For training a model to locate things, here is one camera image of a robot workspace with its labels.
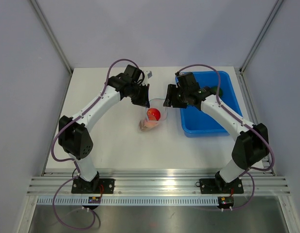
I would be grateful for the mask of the clear zip top bag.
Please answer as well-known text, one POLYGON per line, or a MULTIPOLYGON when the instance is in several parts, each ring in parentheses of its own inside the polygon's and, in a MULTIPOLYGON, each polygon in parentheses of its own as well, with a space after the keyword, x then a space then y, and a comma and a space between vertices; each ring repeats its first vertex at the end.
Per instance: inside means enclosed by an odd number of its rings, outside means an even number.
POLYGON ((146 132, 163 123, 168 116, 167 107, 163 106, 165 99, 151 99, 150 107, 145 109, 143 118, 139 121, 139 130, 146 132))

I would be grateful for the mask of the red apple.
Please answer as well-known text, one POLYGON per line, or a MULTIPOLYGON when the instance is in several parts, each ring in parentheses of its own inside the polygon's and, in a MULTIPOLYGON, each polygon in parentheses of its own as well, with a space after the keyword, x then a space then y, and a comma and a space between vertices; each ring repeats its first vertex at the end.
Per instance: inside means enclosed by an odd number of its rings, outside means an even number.
POLYGON ((146 115, 151 121, 159 121, 159 119, 161 118, 161 113, 156 108, 149 108, 146 112, 146 115))

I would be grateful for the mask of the pink peach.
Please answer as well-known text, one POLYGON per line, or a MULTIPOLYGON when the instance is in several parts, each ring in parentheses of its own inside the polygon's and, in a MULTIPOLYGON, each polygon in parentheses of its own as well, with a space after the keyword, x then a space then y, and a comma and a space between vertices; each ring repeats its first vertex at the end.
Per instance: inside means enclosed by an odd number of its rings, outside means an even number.
POLYGON ((151 120, 145 120, 143 122, 143 127, 146 129, 152 129, 160 124, 160 121, 151 121, 151 120))

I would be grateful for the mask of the green lime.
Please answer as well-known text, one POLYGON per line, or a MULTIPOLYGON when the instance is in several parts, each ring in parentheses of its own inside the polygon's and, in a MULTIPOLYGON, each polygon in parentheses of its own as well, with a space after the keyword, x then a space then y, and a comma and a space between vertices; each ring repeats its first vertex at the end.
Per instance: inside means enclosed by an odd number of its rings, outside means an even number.
POLYGON ((218 95, 219 98, 222 98, 222 96, 223 96, 223 90, 218 86, 211 87, 211 93, 214 95, 218 95))

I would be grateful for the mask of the brown orange fruit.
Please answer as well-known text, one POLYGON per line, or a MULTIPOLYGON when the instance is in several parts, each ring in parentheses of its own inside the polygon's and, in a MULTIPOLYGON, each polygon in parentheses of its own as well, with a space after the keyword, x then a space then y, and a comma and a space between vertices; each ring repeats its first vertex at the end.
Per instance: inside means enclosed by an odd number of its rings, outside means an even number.
POLYGON ((145 119, 141 120, 139 122, 139 129, 140 129, 141 132, 145 132, 145 131, 150 130, 149 121, 147 121, 145 119))

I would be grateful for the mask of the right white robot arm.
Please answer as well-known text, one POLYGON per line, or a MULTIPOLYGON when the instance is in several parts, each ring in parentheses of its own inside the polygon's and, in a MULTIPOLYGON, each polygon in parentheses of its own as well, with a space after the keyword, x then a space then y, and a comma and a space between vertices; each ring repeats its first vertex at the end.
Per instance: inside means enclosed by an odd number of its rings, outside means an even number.
POLYGON ((178 74, 177 83, 167 87, 165 107, 185 109, 188 106, 209 115, 233 138, 231 160, 214 178, 215 188, 227 192, 235 181, 270 152, 267 127, 244 119, 220 97, 220 86, 200 87, 191 72, 178 74))

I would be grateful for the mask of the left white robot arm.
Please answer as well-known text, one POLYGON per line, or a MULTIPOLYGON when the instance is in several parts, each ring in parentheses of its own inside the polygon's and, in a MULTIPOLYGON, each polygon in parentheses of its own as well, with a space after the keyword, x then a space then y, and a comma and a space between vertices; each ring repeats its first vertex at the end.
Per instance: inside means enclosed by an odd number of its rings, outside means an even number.
POLYGON ((143 84, 144 78, 141 69, 127 65, 124 72, 108 75, 101 93, 81 111, 60 118, 58 144, 73 160, 78 172, 73 179, 72 193, 102 193, 103 181, 90 157, 93 149, 90 132, 98 120, 123 98, 129 97, 133 105, 149 107, 149 85, 143 84))

